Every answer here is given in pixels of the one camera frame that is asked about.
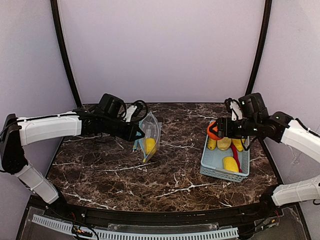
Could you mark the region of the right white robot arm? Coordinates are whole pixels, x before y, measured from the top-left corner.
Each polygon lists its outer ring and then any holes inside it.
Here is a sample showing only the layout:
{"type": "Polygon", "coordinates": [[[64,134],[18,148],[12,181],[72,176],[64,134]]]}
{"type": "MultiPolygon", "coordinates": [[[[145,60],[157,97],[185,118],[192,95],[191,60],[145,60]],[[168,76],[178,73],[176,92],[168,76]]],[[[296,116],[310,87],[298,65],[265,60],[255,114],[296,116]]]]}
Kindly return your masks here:
{"type": "MultiPolygon", "coordinates": [[[[220,117],[207,127],[207,134],[213,140],[224,137],[243,139],[246,137],[269,138],[276,143],[295,148],[315,161],[320,160],[320,136],[306,127],[298,118],[277,111],[270,115],[260,93],[251,93],[238,100],[225,100],[230,117],[220,117]]],[[[314,204],[320,198],[320,177],[296,183],[281,184],[261,197],[273,206],[305,202],[314,204]]]]}

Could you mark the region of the clear zip bag blue zipper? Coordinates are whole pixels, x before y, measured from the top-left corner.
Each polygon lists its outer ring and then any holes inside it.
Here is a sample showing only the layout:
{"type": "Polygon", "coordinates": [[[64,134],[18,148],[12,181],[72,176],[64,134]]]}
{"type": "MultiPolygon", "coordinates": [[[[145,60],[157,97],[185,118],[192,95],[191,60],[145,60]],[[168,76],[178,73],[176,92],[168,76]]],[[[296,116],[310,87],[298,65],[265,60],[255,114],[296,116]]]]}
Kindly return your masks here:
{"type": "Polygon", "coordinates": [[[139,127],[144,132],[144,137],[135,141],[133,149],[141,152],[142,163],[146,164],[160,148],[162,123],[152,112],[149,112],[139,122],[139,127]]]}

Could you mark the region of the orange fruit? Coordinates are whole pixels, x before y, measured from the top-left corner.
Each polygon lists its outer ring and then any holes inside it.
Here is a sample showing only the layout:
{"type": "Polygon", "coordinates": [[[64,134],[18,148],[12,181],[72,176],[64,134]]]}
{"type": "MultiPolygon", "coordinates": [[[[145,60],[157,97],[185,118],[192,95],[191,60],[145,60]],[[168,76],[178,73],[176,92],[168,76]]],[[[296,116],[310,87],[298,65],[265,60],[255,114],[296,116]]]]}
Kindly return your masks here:
{"type": "Polygon", "coordinates": [[[206,129],[206,132],[208,137],[211,138],[212,140],[221,139],[221,137],[219,137],[219,134],[218,134],[218,125],[215,121],[209,124],[209,126],[206,129]]]}

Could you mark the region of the round yellow lemon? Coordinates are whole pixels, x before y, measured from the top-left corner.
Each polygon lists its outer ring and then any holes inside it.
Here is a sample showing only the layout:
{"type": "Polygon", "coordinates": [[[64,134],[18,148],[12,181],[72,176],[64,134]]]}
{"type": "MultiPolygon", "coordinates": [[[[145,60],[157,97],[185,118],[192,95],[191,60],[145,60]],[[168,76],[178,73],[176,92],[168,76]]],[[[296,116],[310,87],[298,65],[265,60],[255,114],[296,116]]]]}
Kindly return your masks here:
{"type": "Polygon", "coordinates": [[[145,139],[145,153],[147,155],[154,155],[157,151],[156,140],[154,138],[146,138],[145,139]]]}

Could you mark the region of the pale yellow potato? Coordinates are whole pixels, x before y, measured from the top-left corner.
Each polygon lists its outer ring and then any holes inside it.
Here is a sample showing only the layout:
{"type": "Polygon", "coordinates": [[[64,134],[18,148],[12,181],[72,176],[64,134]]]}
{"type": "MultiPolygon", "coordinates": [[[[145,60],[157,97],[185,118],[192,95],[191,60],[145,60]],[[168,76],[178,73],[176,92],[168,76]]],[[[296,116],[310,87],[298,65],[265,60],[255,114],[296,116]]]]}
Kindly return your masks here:
{"type": "Polygon", "coordinates": [[[224,137],[220,140],[216,141],[217,148],[221,151],[226,151],[232,144],[232,139],[228,137],[224,137]]]}

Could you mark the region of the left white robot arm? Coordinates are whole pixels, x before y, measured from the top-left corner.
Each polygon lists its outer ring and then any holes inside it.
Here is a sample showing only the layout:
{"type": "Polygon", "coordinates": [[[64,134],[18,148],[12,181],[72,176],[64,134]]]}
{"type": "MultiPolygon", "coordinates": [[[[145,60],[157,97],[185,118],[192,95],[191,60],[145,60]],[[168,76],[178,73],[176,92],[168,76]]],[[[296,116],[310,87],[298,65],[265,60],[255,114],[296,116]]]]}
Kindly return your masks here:
{"type": "Polygon", "coordinates": [[[55,138],[99,134],[134,142],[145,136],[139,122],[147,116],[148,111],[143,100],[127,106],[122,99],[105,93],[92,109],[79,108],[37,117],[9,114],[0,132],[0,171],[17,177],[51,205],[61,195],[26,159],[24,146],[55,138]]]}

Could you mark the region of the yellow mango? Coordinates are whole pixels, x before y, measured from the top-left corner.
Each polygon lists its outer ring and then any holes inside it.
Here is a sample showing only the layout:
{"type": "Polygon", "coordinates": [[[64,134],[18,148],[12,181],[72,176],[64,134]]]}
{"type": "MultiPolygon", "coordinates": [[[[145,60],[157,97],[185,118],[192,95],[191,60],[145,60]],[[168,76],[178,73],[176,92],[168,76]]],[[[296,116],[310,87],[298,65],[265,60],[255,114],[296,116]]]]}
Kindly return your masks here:
{"type": "Polygon", "coordinates": [[[231,156],[227,156],[223,158],[223,168],[230,172],[235,172],[235,173],[240,172],[240,168],[237,164],[237,161],[231,156]]]}

